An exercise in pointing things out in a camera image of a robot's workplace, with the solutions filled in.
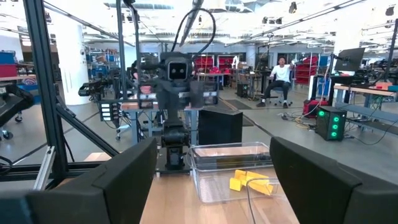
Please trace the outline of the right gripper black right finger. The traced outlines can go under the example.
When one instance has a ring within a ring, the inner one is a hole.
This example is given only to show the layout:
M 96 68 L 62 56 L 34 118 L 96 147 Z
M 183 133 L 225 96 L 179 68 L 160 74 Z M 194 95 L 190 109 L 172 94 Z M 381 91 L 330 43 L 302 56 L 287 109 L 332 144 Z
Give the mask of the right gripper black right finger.
M 300 224 L 343 224 L 355 187 L 362 181 L 327 156 L 281 137 L 271 138 L 277 178 Z

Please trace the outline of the yellow rectangular block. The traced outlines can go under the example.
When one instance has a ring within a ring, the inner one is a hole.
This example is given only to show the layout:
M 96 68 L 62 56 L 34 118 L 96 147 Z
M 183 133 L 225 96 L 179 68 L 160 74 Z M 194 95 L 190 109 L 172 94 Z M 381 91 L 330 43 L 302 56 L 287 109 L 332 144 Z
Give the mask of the yellow rectangular block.
M 271 195 L 274 189 L 269 180 L 250 180 L 247 182 L 247 186 L 264 195 Z

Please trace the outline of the long yellow plank block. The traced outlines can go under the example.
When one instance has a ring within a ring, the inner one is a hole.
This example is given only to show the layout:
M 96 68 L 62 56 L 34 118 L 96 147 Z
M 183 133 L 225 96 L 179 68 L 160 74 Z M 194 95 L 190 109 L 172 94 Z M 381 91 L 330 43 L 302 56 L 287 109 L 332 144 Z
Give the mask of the long yellow plank block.
M 263 180 L 269 180 L 269 177 L 266 176 L 266 175 L 259 174 L 257 172 L 247 171 L 246 172 L 246 180 L 247 181 L 249 181 L 249 180 L 260 180 L 260 181 L 263 181 Z

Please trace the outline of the black floor mat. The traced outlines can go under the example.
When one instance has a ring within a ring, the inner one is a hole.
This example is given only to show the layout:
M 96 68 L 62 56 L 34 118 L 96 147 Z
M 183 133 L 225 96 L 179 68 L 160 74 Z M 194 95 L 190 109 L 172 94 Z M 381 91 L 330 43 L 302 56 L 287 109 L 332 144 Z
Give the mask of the black floor mat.
M 252 108 L 239 100 L 225 100 L 229 105 L 233 106 L 237 110 L 251 110 Z

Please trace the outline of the red parts shelf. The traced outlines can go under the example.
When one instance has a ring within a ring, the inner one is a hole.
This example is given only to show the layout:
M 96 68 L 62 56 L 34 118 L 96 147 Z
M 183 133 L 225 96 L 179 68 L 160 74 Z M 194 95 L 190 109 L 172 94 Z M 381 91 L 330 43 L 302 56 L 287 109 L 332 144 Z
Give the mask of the red parts shelf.
M 233 68 L 233 55 L 201 54 L 195 59 L 195 68 L 200 73 L 229 74 Z
M 308 85 L 310 77 L 317 74 L 318 57 L 310 56 L 299 60 L 294 70 L 295 83 L 300 85 Z

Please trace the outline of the clear plastic bin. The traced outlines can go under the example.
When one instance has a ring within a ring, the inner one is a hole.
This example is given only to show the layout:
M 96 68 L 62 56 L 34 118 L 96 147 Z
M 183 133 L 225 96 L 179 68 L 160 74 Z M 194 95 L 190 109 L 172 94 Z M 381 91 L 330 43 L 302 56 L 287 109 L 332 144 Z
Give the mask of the clear plastic bin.
M 299 224 L 299 221 L 275 177 L 269 182 L 274 186 L 271 195 L 264 195 L 246 184 L 250 224 Z

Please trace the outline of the black computer tower green lights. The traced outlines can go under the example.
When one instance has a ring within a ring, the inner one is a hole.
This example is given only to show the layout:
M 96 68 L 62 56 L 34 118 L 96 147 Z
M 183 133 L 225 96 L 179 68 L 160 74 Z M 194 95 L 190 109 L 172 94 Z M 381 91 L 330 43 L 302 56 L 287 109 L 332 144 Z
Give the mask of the black computer tower green lights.
M 334 106 L 319 106 L 315 132 L 326 141 L 342 141 L 344 138 L 346 111 Z

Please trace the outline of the person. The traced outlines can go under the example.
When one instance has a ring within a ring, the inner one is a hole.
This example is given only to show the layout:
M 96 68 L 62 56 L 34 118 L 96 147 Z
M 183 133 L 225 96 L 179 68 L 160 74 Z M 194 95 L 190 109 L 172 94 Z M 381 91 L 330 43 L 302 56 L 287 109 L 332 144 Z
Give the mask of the person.
M 271 91 L 274 88 L 281 88 L 282 89 L 282 94 L 284 97 L 283 100 L 283 108 L 288 108 L 289 104 L 287 102 L 287 97 L 288 97 L 288 92 L 291 86 L 290 82 L 290 71 L 293 69 L 294 64 L 286 64 L 286 59 L 285 57 L 280 57 L 279 58 L 279 64 L 276 65 L 270 74 L 270 78 L 272 79 L 272 82 L 267 86 L 264 92 L 264 97 L 263 99 L 260 100 L 260 102 L 256 105 L 257 107 L 265 107 L 266 106 L 266 100 L 270 98 L 271 96 Z

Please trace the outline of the red equipment case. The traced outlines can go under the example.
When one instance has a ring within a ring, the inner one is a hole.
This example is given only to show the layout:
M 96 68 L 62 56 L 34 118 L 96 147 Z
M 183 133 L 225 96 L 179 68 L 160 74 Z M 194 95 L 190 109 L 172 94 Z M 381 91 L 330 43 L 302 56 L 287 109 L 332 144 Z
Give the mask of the red equipment case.
M 319 106 L 327 106 L 326 100 L 305 100 L 303 102 L 302 115 L 306 118 L 315 118 L 317 116 L 317 108 Z

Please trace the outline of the silver aluminium extrusion piece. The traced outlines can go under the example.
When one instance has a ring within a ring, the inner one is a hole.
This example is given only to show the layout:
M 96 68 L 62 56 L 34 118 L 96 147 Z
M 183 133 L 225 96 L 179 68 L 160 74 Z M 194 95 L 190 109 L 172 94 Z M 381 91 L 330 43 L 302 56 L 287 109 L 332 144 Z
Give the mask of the silver aluminium extrusion piece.
M 55 159 L 55 147 L 49 146 L 44 155 L 43 161 L 41 163 L 37 178 L 35 180 L 33 189 L 34 190 L 44 190 L 49 179 L 49 175 L 52 171 L 53 162 Z

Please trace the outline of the clear bin with paper label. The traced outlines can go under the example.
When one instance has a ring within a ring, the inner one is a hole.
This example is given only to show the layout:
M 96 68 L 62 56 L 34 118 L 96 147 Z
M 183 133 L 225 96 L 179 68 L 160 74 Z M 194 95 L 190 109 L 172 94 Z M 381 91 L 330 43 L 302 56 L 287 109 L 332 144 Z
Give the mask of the clear bin with paper label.
M 188 150 L 187 159 L 198 198 L 203 203 L 247 199 L 246 185 L 240 192 L 229 188 L 235 170 L 277 178 L 269 147 L 262 142 L 194 146 Z

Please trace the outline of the long grey workbench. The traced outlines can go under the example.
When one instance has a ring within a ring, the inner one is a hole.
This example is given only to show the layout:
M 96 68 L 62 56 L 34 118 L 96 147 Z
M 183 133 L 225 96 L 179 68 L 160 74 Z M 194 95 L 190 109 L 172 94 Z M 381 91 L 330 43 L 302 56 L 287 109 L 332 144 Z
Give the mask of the long grey workbench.
M 380 88 L 362 88 L 336 84 L 336 99 L 333 106 L 359 115 L 348 121 L 361 128 L 362 131 L 380 131 L 398 137 L 398 112 L 382 110 L 383 103 L 398 103 L 398 92 Z

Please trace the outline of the black wheeled machine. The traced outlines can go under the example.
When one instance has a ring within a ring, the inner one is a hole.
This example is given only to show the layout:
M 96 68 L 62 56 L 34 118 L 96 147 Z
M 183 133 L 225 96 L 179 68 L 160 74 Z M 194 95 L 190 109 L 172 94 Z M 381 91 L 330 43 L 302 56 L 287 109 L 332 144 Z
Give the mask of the black wheeled machine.
M 22 111 L 34 105 L 34 96 L 15 83 L 0 83 L 0 141 L 10 140 L 13 134 L 4 126 L 12 118 L 17 123 L 23 120 Z

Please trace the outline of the blue storage bin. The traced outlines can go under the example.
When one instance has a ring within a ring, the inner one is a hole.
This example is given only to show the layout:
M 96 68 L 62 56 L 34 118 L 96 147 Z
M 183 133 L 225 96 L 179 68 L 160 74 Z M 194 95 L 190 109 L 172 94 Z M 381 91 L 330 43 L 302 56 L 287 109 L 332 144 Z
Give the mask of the blue storage bin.
M 16 63 L 15 53 L 0 51 L 0 65 L 12 65 Z

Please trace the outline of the black aluminium table frame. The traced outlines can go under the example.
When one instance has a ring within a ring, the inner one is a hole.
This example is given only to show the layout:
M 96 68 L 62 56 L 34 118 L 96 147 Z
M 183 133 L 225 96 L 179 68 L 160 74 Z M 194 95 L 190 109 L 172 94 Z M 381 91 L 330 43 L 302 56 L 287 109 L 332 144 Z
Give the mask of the black aluminium table frame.
M 113 157 L 119 154 L 114 147 L 93 132 L 84 123 L 72 115 L 72 112 L 57 101 L 56 85 L 53 78 L 52 59 L 50 56 L 50 41 L 45 19 L 43 0 L 23 0 L 25 17 L 33 48 L 35 71 L 39 93 L 42 97 L 41 107 L 44 121 L 47 145 L 55 151 L 52 164 L 52 178 L 63 180 L 77 173 L 79 168 L 90 169 L 93 165 L 85 162 L 76 167 L 70 166 L 64 143 L 64 133 L 61 119 L 64 119 L 75 129 L 79 130 L 102 151 Z

